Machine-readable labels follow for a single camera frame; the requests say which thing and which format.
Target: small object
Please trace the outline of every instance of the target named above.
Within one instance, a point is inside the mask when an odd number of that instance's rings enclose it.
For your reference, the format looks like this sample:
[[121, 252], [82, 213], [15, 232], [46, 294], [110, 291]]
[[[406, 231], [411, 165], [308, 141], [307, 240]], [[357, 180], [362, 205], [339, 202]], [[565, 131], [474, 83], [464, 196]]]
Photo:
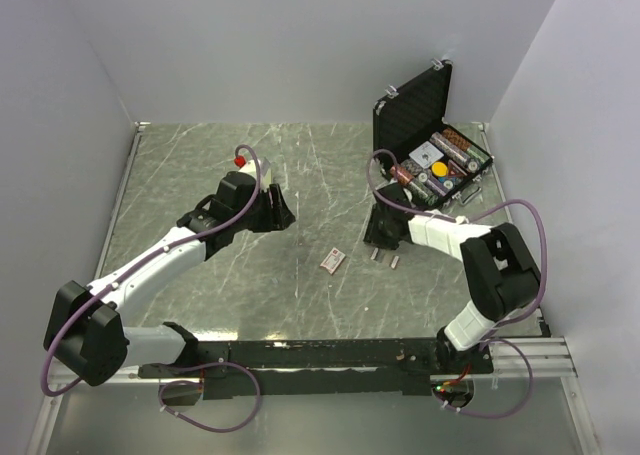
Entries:
[[482, 153], [481, 150], [478, 150], [473, 145], [467, 149], [467, 153], [471, 155], [473, 158], [480, 160], [480, 163], [484, 163], [489, 159], [488, 155], [486, 155], [485, 153]]
[[447, 166], [449, 168], [450, 177], [464, 178], [467, 176], [467, 172], [465, 172], [464, 169], [453, 160], [449, 160]]
[[325, 257], [320, 266], [322, 268], [326, 268], [329, 274], [333, 275], [335, 271], [338, 269], [342, 261], [345, 259], [346, 255], [342, 253], [337, 248], [333, 248], [329, 255]]
[[442, 185], [438, 180], [436, 180], [432, 176], [429, 177], [426, 185], [435, 193], [439, 194], [441, 197], [444, 197], [447, 194], [447, 189], [444, 187], [444, 185]]
[[247, 160], [240, 155], [233, 159], [233, 163], [235, 163], [236, 167], [242, 168], [247, 164]]
[[398, 95], [400, 95], [398, 93], [398, 90], [396, 89], [396, 87], [394, 87], [393, 85], [389, 85], [387, 87], [387, 95], [389, 96], [389, 98], [396, 98]]
[[396, 167], [391, 167], [389, 170], [392, 176], [396, 177], [398, 183], [405, 187], [413, 197], [422, 201], [422, 203], [431, 205], [435, 199], [437, 198], [433, 192], [431, 192], [427, 187], [425, 187], [422, 183], [417, 181], [415, 177], [409, 173], [409, 171], [400, 166], [396, 170]]
[[424, 142], [414, 151], [409, 153], [409, 157], [424, 170], [427, 170], [431, 165], [444, 157], [444, 154], [432, 143]]
[[463, 166], [466, 166], [469, 162], [469, 159], [471, 158], [470, 155], [463, 152], [449, 140], [444, 138], [440, 132], [435, 132], [433, 135], [431, 135], [431, 142], [444, 153], [446, 153], [449, 158], [453, 158], [456, 162]]
[[404, 167], [391, 167], [389, 170], [391, 176], [398, 180], [398, 183], [403, 187], [406, 187], [411, 180], [414, 179], [414, 176]]
[[482, 187], [476, 187], [476, 189], [473, 192], [471, 192], [469, 195], [465, 195], [463, 198], [460, 199], [460, 205], [462, 205], [463, 207], [465, 205], [468, 205], [469, 202], [471, 202], [471, 200], [473, 200], [480, 194], [480, 192], [482, 192]]
[[436, 177], [446, 177], [449, 173], [449, 169], [442, 162], [435, 162], [433, 165], [431, 165], [431, 171]]
[[414, 177], [418, 177], [420, 176], [421, 173], [423, 173], [422, 167], [418, 165], [416, 162], [414, 162], [413, 160], [411, 160], [410, 158], [407, 158], [400, 165], [402, 166], [402, 168], [408, 170], [409, 173]]
[[469, 140], [467, 140], [466, 138], [464, 138], [463, 136], [461, 136], [460, 134], [458, 134], [455, 130], [453, 130], [451, 128], [445, 128], [442, 131], [442, 135], [444, 135], [444, 138], [449, 140], [451, 143], [453, 143], [460, 150], [463, 150], [465, 152], [471, 146], [471, 142]]
[[467, 163], [467, 168], [471, 173], [475, 173], [480, 169], [480, 164], [475, 158], [472, 158], [469, 160], [469, 163]]

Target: cable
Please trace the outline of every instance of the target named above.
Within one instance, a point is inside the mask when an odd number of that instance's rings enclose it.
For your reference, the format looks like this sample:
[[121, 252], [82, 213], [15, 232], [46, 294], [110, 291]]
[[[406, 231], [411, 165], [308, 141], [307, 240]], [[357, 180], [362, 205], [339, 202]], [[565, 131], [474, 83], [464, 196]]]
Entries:
[[378, 192], [378, 190], [376, 189], [375, 183], [373, 182], [373, 179], [371, 178], [371, 163], [373, 162], [373, 160], [381, 154], [385, 154], [388, 155], [389, 157], [391, 157], [391, 160], [393, 161], [393, 165], [396, 167], [395, 173], [394, 173], [394, 178], [396, 180], [398, 180], [398, 168], [400, 167], [398, 165], [398, 159], [396, 158], [396, 156], [393, 154], [393, 152], [386, 150], [384, 148], [381, 148], [379, 150], [376, 150], [375, 152], [373, 152], [370, 156], [369, 156], [369, 160], [367, 160], [367, 170], [366, 170], [366, 174], [367, 174], [367, 182], [369, 183], [369, 188], [371, 189], [371, 192], [373, 193], [373, 196], [376, 197], [378, 200], [386, 203], [387, 205], [389, 205], [392, 208], [395, 208], [397, 210], [401, 210], [403, 212], [406, 213], [412, 213], [413, 215], [419, 215], [422, 217], [432, 217], [432, 218], [437, 218], [439, 220], [445, 220], [447, 222], [455, 222], [456, 219], [453, 217], [450, 217], [448, 215], [443, 215], [440, 213], [435, 213], [435, 212], [422, 212], [420, 210], [415, 210], [413, 208], [409, 208], [409, 207], [404, 207], [400, 204], [397, 204], [396, 202], [389, 200], [387, 197], [380, 195], [380, 192]]
[[[175, 247], [177, 247], [179, 245], [182, 245], [184, 243], [189, 243], [189, 242], [192, 242], [194, 240], [200, 240], [202, 238], [206, 238], [206, 237], [208, 237], [210, 235], [213, 235], [214, 233], [218, 233], [218, 232], [224, 230], [225, 228], [230, 227], [231, 225], [236, 223], [238, 220], [240, 220], [240, 218], [242, 218], [249, 211], [249, 209], [253, 205], [253, 202], [255, 202], [256, 198], [258, 197], [258, 193], [260, 192], [260, 177], [261, 177], [260, 163], [258, 161], [258, 156], [256, 155], [256, 152], [253, 150], [253, 148], [251, 148], [248, 145], [244, 145], [244, 144], [238, 145], [236, 147], [236, 150], [235, 150], [236, 157], [239, 155], [239, 152], [242, 149], [247, 150], [249, 152], [249, 154], [251, 155], [251, 158], [253, 159], [253, 162], [256, 165], [256, 185], [255, 185], [255, 187], [253, 189], [253, 193], [251, 194], [251, 197], [249, 198], [249, 201], [247, 202], [247, 204], [235, 216], [233, 216], [232, 218], [230, 218], [226, 222], [221, 223], [220, 225], [217, 225], [217, 226], [215, 226], [215, 227], [213, 227], [213, 228], [211, 228], [209, 230], [206, 230], [204, 232], [196, 233], [194, 235], [190, 235], [190, 236], [184, 237], [184, 238], [182, 238], [180, 240], [175, 240], [174, 242], [168, 243], [167, 246], [169, 247], [169, 250], [171, 250], [171, 249], [173, 249], [173, 248], [175, 248]], [[116, 278], [112, 284], [109, 284], [105, 288], [100, 290], [96, 295], [91, 297], [89, 299], [89, 301], [87, 301], [84, 305], [82, 305], [73, 315], [71, 315], [71, 317], [69, 317], [69, 320], [67, 320], [65, 322], [65, 324], [62, 326], [60, 331], [53, 338], [53, 341], [51, 342], [51, 345], [49, 346], [49, 350], [47, 350], [47, 356], [45, 358], [45, 362], [44, 362], [44, 365], [42, 367], [42, 372], [40, 373], [40, 388], [42, 389], [42, 392], [45, 395], [47, 395], [49, 397], [57, 397], [58, 395], [62, 395], [64, 393], [68, 392], [69, 390], [71, 390], [73, 387], [75, 387], [81, 381], [80, 378], [77, 378], [73, 382], [71, 382], [69, 385], [66, 385], [66, 386], [62, 387], [59, 390], [51, 390], [49, 388], [49, 382], [48, 382], [49, 369], [51, 368], [51, 362], [53, 361], [53, 358], [54, 358], [55, 353], [56, 353], [56, 351], [58, 349], [58, 346], [60, 345], [60, 342], [62, 341], [64, 336], [67, 334], [69, 329], [73, 326], [73, 324], [76, 321], [78, 321], [78, 319], [80, 319], [82, 317], [82, 315], [93, 304], [95, 304], [98, 300], [102, 300], [109, 293], [111, 293], [114, 290], [114, 286], [117, 286], [116, 284], [121, 284], [122, 282], [127, 280], [129, 277], [131, 277], [133, 274], [135, 274], [138, 270], [140, 270], [142, 267], [144, 267], [151, 260], [153, 260], [158, 255], [161, 255], [163, 253], [165, 253], [164, 247], [161, 247], [161, 248], [158, 248], [157, 250], [154, 250], [153, 252], [149, 253], [145, 257], [141, 258], [137, 263], [132, 265], [128, 270], [126, 270], [118, 278]]]
[[241, 428], [246, 427], [258, 414], [258, 410], [260, 410], [260, 405], [262, 404], [262, 396], [260, 394], [260, 385], [258, 384], [258, 380], [256, 379], [255, 375], [251, 373], [247, 368], [232, 362], [212, 362], [212, 363], [205, 363], [202, 365], [196, 365], [195, 367], [189, 367], [189, 368], [176, 368], [176, 367], [168, 367], [168, 368], [176, 372], [190, 372], [193, 370], [201, 370], [205, 368], [222, 367], [222, 366], [232, 367], [245, 373], [251, 379], [251, 381], [253, 382], [253, 386], [256, 389], [256, 402], [254, 403], [253, 409], [251, 410], [251, 413], [249, 414], [249, 416], [245, 418], [242, 422], [229, 428], [211, 427], [209, 425], [204, 425], [200, 422], [197, 422], [193, 418], [187, 417], [186, 415], [183, 415], [182, 413], [167, 406], [162, 400], [162, 395], [164, 394], [167, 388], [173, 387], [176, 385], [189, 385], [189, 386], [194, 386], [198, 388], [201, 387], [200, 383], [192, 382], [190, 380], [176, 380], [173, 382], [169, 382], [166, 385], [163, 385], [162, 387], [160, 387], [160, 389], [158, 390], [158, 401], [160, 402], [160, 405], [162, 407], [160, 410], [168, 412], [171, 415], [174, 415], [175, 417], [193, 425], [194, 427], [201, 428], [202, 430], [206, 430], [207, 432], [229, 433], [229, 432], [235, 432], [236, 430], [240, 430]]
[[453, 380], [447, 380], [442, 384], [442, 386], [443, 387], [450, 387], [451, 385], [458, 385], [462, 381], [462, 379], [464, 377], [469, 375], [469, 372], [471, 372], [471, 364], [467, 363], [467, 365], [464, 367], [464, 370], [462, 371], [462, 373], [460, 374], [460, 376], [458, 378], [455, 378]]
[[529, 372], [529, 384], [527, 385], [527, 393], [524, 395], [524, 397], [522, 397], [522, 400], [520, 400], [513, 408], [507, 410], [506, 412], [482, 413], [482, 412], [474, 412], [472, 410], [463, 410], [461, 408], [452, 407], [451, 405], [446, 403], [446, 401], [443, 398], [441, 398], [437, 393], [434, 392], [435, 397], [441, 402], [443, 402], [443, 405], [442, 405], [443, 408], [452, 412], [459, 413], [461, 415], [466, 415], [468, 417], [484, 418], [487, 420], [500, 420], [501, 418], [507, 418], [512, 415], [515, 415], [520, 410], [522, 410], [525, 407], [525, 405], [529, 402], [529, 400], [531, 399], [531, 395], [533, 393], [533, 369], [531, 368], [531, 363], [529, 363], [529, 359], [527, 359], [526, 355], [522, 352], [522, 350], [518, 348], [518, 346], [515, 343], [511, 343], [509, 340], [505, 340], [504, 338], [494, 338], [488, 341], [488, 343], [495, 343], [495, 342], [505, 343], [509, 345], [516, 352], [518, 352], [518, 355], [522, 357], [522, 360], [524, 360], [524, 364], [527, 366], [527, 372]]

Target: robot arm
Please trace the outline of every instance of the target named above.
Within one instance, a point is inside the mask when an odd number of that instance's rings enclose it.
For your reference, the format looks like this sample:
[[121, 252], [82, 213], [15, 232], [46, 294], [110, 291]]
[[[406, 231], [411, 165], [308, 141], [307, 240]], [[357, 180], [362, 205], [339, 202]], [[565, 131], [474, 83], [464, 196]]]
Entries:
[[[410, 202], [398, 184], [380, 190], [406, 207]], [[400, 241], [435, 248], [464, 264], [471, 300], [438, 333], [439, 359], [464, 356], [501, 321], [529, 305], [540, 288], [540, 271], [518, 229], [510, 223], [497, 227], [448, 222], [414, 216], [378, 202], [371, 211], [365, 242], [395, 250]]]
[[[159, 327], [126, 327], [135, 313], [147, 305], [171, 280], [205, 262], [229, 245], [236, 233], [284, 230], [295, 217], [287, 208], [280, 187], [271, 183], [270, 164], [260, 159], [261, 180], [256, 180], [253, 161], [238, 162], [240, 170], [229, 172], [216, 194], [205, 197], [186, 213], [156, 244], [115, 272], [94, 280], [86, 287], [69, 282], [58, 291], [45, 334], [48, 349], [67, 320], [107, 285], [113, 290], [94, 303], [86, 316], [67, 332], [55, 356], [89, 385], [104, 383], [122, 367], [147, 363], [174, 363], [189, 352], [197, 340], [179, 325], [167, 322]], [[260, 192], [250, 210], [233, 225], [202, 239], [175, 244], [194, 234], [220, 225], [242, 210], [255, 184]], [[157, 256], [121, 283], [115, 280], [148, 254], [163, 248]]]

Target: gray marble surface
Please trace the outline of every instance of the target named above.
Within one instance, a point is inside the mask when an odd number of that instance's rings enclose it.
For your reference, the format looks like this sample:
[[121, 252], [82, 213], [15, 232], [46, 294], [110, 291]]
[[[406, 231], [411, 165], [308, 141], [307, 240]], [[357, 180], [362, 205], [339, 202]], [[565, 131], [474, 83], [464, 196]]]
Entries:
[[[458, 128], [483, 144], [475, 125]], [[373, 196], [364, 177], [370, 124], [151, 125], [143, 133], [107, 252], [110, 273], [160, 239], [234, 169], [239, 143], [273, 165], [297, 222], [284, 232], [236, 236], [209, 262], [172, 282], [136, 324], [175, 321], [207, 339], [321, 339], [435, 336], [467, 303], [462, 264], [403, 244], [400, 263], [370, 259], [362, 238]], [[466, 207], [501, 201], [493, 173]], [[506, 220], [504, 211], [488, 222]], [[336, 247], [347, 258], [333, 275], [320, 263]], [[535, 317], [505, 328], [540, 335]]]

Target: purple cable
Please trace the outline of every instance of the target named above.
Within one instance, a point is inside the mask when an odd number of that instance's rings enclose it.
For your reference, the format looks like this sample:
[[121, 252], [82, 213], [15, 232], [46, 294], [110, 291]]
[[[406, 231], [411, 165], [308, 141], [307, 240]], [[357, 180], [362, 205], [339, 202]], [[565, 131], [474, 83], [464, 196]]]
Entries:
[[[389, 200], [388, 198], [384, 197], [383, 195], [380, 195], [380, 193], [378, 193], [378, 190], [375, 188], [375, 184], [373, 183], [373, 180], [371, 178], [371, 162], [373, 162], [373, 160], [380, 154], [385, 154], [385, 155], [388, 155], [389, 157], [391, 157], [391, 160], [393, 161], [393, 165], [395, 167], [398, 167], [398, 159], [389, 150], [385, 150], [385, 149], [376, 150], [369, 157], [369, 160], [367, 161], [367, 170], [366, 170], [367, 182], [369, 183], [369, 188], [371, 188], [371, 191], [373, 192], [373, 195], [377, 199], [379, 199], [382, 202], [386, 203], [390, 207], [393, 207], [393, 208], [395, 208], [397, 210], [401, 210], [401, 211], [406, 212], [406, 213], [411, 213], [411, 214], [414, 214], [414, 215], [421, 215], [421, 216], [426, 216], [426, 217], [438, 218], [440, 220], [446, 220], [448, 222], [455, 222], [455, 218], [453, 218], [453, 217], [449, 217], [447, 215], [439, 215], [439, 214], [436, 214], [436, 213], [433, 213], [433, 212], [421, 212], [419, 210], [414, 210], [412, 208], [403, 207], [402, 205], [399, 205], [399, 204]], [[396, 178], [396, 180], [398, 179], [397, 168], [396, 168], [396, 172], [395, 172], [395, 178]], [[533, 215], [533, 219], [535, 220], [536, 226], [538, 227], [538, 235], [540, 237], [540, 288], [538, 289], [538, 294], [536, 295], [536, 298], [533, 300], [531, 305], [529, 305], [529, 308], [527, 308], [521, 315], [518, 315], [515, 318], [509, 319], [509, 320], [504, 320], [504, 321], [498, 323], [496, 325], [496, 328], [504, 327], [505, 325], [509, 325], [511, 323], [520, 322], [520, 321], [528, 318], [540, 306], [540, 303], [542, 302], [542, 299], [544, 298], [544, 293], [545, 293], [546, 288], [547, 288], [547, 236], [546, 236], [546, 233], [544, 231], [544, 225], [542, 224], [542, 218], [540, 218], [540, 214], [538, 213], [538, 210], [536, 210], [536, 207], [534, 207], [530, 202], [527, 202], [526, 200], [522, 200], [522, 199], [507, 200], [506, 202], [500, 203], [500, 204], [496, 205], [495, 207], [490, 208], [486, 212], [481, 213], [480, 215], [475, 215], [475, 216], [469, 218], [469, 222], [475, 223], [475, 222], [477, 222], [479, 220], [482, 220], [483, 218], [488, 217], [489, 215], [497, 212], [498, 210], [501, 210], [501, 209], [503, 209], [505, 207], [508, 207], [509, 205], [523, 205], [524, 207], [526, 207], [531, 212], [531, 215]], [[492, 331], [488, 336], [490, 337], [494, 333], [495, 333], [495, 331]]]
[[158, 401], [160, 402], [162, 409], [170, 413], [171, 415], [174, 415], [175, 417], [193, 425], [194, 427], [201, 428], [202, 430], [206, 430], [207, 432], [229, 433], [229, 432], [235, 432], [236, 430], [240, 430], [241, 428], [246, 427], [258, 414], [258, 410], [260, 410], [260, 405], [262, 404], [262, 398], [260, 396], [260, 385], [258, 384], [258, 380], [256, 379], [255, 375], [251, 373], [248, 369], [246, 369], [242, 365], [238, 365], [237, 363], [232, 363], [232, 362], [212, 362], [212, 363], [205, 363], [202, 365], [197, 365], [195, 367], [188, 367], [188, 368], [176, 368], [176, 367], [169, 367], [169, 368], [176, 372], [191, 372], [193, 370], [203, 370], [205, 368], [213, 368], [213, 367], [221, 367], [221, 366], [233, 367], [245, 373], [251, 379], [251, 381], [253, 382], [253, 386], [256, 389], [256, 402], [253, 405], [253, 410], [251, 410], [251, 413], [249, 414], [249, 416], [245, 418], [242, 422], [240, 422], [238, 425], [234, 425], [233, 427], [229, 427], [229, 428], [210, 427], [209, 425], [204, 425], [200, 422], [196, 422], [193, 418], [189, 418], [186, 415], [183, 415], [182, 413], [167, 406], [162, 401], [162, 395], [164, 394], [164, 391], [169, 387], [176, 386], [176, 385], [190, 385], [190, 386], [200, 388], [200, 383], [191, 382], [189, 380], [176, 380], [173, 382], [169, 382], [166, 385], [163, 385], [162, 387], [160, 387], [160, 390], [158, 390]]
[[533, 300], [531, 305], [529, 305], [529, 308], [527, 308], [521, 315], [518, 315], [515, 318], [504, 320], [498, 323], [496, 325], [496, 328], [504, 327], [505, 325], [509, 325], [511, 323], [520, 322], [525, 318], [528, 318], [540, 306], [540, 303], [544, 298], [544, 293], [547, 289], [547, 270], [548, 270], [547, 269], [547, 235], [544, 231], [542, 218], [540, 217], [538, 210], [536, 210], [536, 207], [534, 207], [530, 202], [527, 202], [526, 200], [522, 200], [519, 198], [514, 200], [507, 200], [506, 202], [500, 203], [495, 207], [490, 208], [486, 212], [481, 213], [480, 215], [471, 217], [469, 221], [471, 223], [475, 223], [478, 220], [482, 220], [483, 218], [488, 217], [489, 215], [497, 212], [498, 210], [508, 207], [509, 205], [522, 205], [526, 207], [531, 212], [531, 215], [533, 216], [533, 219], [536, 222], [536, 227], [538, 227], [538, 236], [540, 238], [540, 288], [538, 289], [538, 294], [536, 295], [536, 298]]
[[[206, 238], [209, 235], [212, 235], [221, 230], [224, 230], [225, 228], [236, 223], [240, 218], [242, 218], [245, 215], [245, 213], [249, 211], [249, 208], [251, 208], [251, 205], [253, 205], [253, 202], [255, 202], [256, 198], [258, 197], [258, 193], [260, 192], [260, 177], [261, 177], [260, 163], [258, 161], [258, 156], [256, 155], [256, 152], [254, 152], [253, 148], [251, 148], [248, 145], [244, 145], [244, 144], [238, 145], [235, 150], [236, 157], [239, 155], [239, 152], [242, 149], [245, 149], [249, 152], [249, 154], [251, 155], [251, 158], [256, 164], [256, 185], [253, 189], [253, 193], [251, 194], [251, 198], [249, 198], [249, 201], [247, 202], [247, 204], [243, 207], [242, 210], [240, 210], [240, 212], [238, 212], [234, 217], [230, 218], [226, 222], [221, 223], [220, 225], [217, 225], [210, 230], [206, 230], [201, 233], [196, 233], [194, 235], [190, 235], [188, 237], [185, 237], [180, 240], [176, 240], [174, 242], [167, 244], [169, 249], [175, 248], [178, 245], [182, 245], [184, 243], [192, 242], [194, 240], [200, 240], [202, 238]], [[161, 255], [163, 253], [165, 253], [164, 247], [154, 250], [153, 252], [149, 253], [147, 256], [141, 258], [137, 263], [132, 265], [131, 268], [129, 268], [122, 275], [116, 278], [113, 283], [120, 284], [124, 282], [126, 279], [128, 279], [133, 274], [135, 274], [138, 270], [144, 267], [151, 260], [153, 260], [158, 255]], [[55, 391], [51, 390], [49, 388], [49, 382], [48, 382], [49, 369], [51, 368], [51, 362], [53, 361], [53, 357], [55, 356], [56, 350], [58, 349], [60, 342], [62, 341], [64, 336], [67, 334], [69, 329], [73, 326], [73, 324], [76, 321], [78, 321], [78, 319], [82, 317], [84, 312], [86, 312], [94, 303], [106, 297], [109, 293], [111, 293], [112, 290], [113, 290], [113, 284], [109, 284], [105, 288], [100, 290], [95, 296], [91, 297], [91, 299], [88, 302], [82, 305], [71, 317], [69, 317], [69, 320], [66, 321], [66, 323], [60, 329], [60, 331], [53, 338], [53, 341], [51, 342], [51, 346], [49, 347], [49, 350], [47, 350], [47, 356], [45, 358], [45, 362], [42, 367], [42, 372], [40, 373], [40, 388], [42, 389], [42, 393], [44, 393], [45, 395], [49, 397], [57, 397], [58, 395], [62, 395], [68, 392], [73, 387], [75, 387], [78, 383], [80, 383], [81, 381], [80, 378], [77, 378], [76, 380], [71, 382], [69, 385], [62, 387], [60, 390], [55, 390]]]
[[396, 156], [393, 154], [393, 152], [389, 151], [389, 150], [385, 150], [384, 148], [381, 148], [379, 150], [376, 150], [375, 152], [373, 152], [371, 154], [371, 156], [369, 157], [369, 160], [367, 161], [367, 182], [369, 183], [369, 188], [371, 189], [371, 191], [373, 192], [373, 196], [376, 197], [378, 200], [381, 200], [382, 202], [386, 203], [387, 205], [389, 205], [390, 207], [393, 207], [397, 210], [401, 210], [403, 212], [406, 213], [412, 213], [413, 215], [419, 215], [422, 217], [432, 217], [432, 218], [437, 218], [439, 220], [445, 220], [447, 222], [455, 222], [456, 219], [453, 217], [449, 217], [448, 215], [442, 215], [442, 214], [438, 214], [438, 213], [434, 213], [434, 212], [422, 212], [420, 210], [415, 210], [413, 208], [408, 208], [408, 207], [404, 207], [400, 204], [397, 204], [391, 200], [389, 200], [387, 197], [380, 195], [380, 193], [378, 193], [378, 190], [376, 189], [375, 184], [373, 183], [373, 179], [371, 178], [371, 162], [373, 162], [373, 160], [381, 154], [385, 154], [391, 157], [391, 160], [393, 161], [393, 165], [394, 167], [396, 167], [395, 170], [395, 174], [394, 174], [394, 178], [396, 180], [398, 180], [398, 168], [400, 167], [400, 165], [398, 165], [398, 159], [396, 158]]
[[[506, 343], [507, 345], [509, 345], [516, 352], [518, 352], [518, 355], [522, 357], [522, 360], [524, 360], [524, 364], [527, 366], [527, 372], [529, 372], [529, 385], [527, 386], [527, 393], [525, 394], [524, 397], [522, 397], [522, 400], [520, 400], [513, 408], [503, 413], [474, 412], [472, 410], [458, 409], [458, 408], [452, 407], [449, 404], [443, 405], [444, 408], [452, 412], [459, 413], [461, 415], [466, 415], [468, 417], [484, 418], [487, 420], [499, 420], [501, 418], [507, 418], [507, 417], [510, 417], [511, 415], [515, 415], [520, 410], [522, 410], [524, 406], [529, 402], [529, 400], [531, 399], [531, 395], [533, 394], [533, 369], [531, 368], [531, 363], [529, 363], [529, 360], [527, 359], [526, 355], [522, 352], [522, 350], [518, 348], [516, 344], [511, 343], [510, 341], [505, 340], [503, 338], [494, 338], [488, 341], [488, 343], [495, 343], [495, 342]], [[436, 394], [435, 392], [434, 394], [438, 400], [440, 400], [443, 403], [445, 402], [445, 400], [442, 399], [440, 396], [438, 396], [438, 394]]]

